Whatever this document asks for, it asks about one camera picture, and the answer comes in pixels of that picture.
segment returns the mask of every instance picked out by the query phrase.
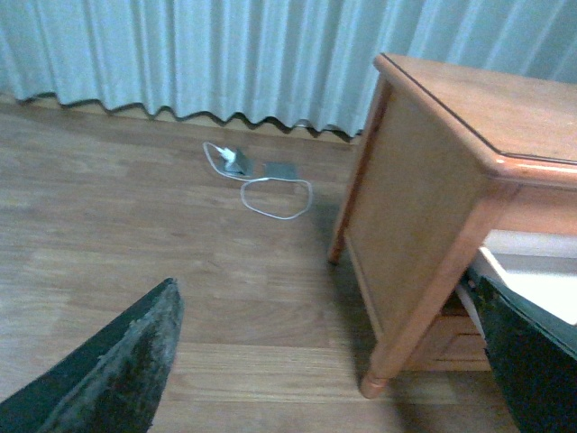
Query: wooden floor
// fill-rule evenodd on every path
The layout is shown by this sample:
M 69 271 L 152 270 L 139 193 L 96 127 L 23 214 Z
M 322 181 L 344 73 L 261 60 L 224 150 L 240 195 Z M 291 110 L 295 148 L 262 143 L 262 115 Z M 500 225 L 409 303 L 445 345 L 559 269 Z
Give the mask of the wooden floor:
M 201 143 L 290 161 L 312 210 L 243 207 Z M 403 373 L 364 400 L 373 345 L 348 261 L 326 264 L 353 147 L 0 105 L 0 400 L 166 277 L 186 301 L 152 432 L 517 431 L 490 373 Z M 289 212 L 303 192 L 250 199 Z

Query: desk drawer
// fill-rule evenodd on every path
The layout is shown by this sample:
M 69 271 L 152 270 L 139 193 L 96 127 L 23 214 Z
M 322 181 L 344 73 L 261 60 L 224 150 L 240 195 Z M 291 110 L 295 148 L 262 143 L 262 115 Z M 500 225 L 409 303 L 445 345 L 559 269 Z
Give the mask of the desk drawer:
M 409 358 L 405 370 L 490 370 L 484 348 L 479 330 L 453 294 Z

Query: light blue curtain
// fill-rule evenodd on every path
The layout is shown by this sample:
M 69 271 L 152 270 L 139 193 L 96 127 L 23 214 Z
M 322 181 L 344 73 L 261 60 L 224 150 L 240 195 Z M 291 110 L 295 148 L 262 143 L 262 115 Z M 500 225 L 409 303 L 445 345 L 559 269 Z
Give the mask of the light blue curtain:
M 577 82 L 577 0 L 0 0 L 0 91 L 363 127 L 381 51 Z

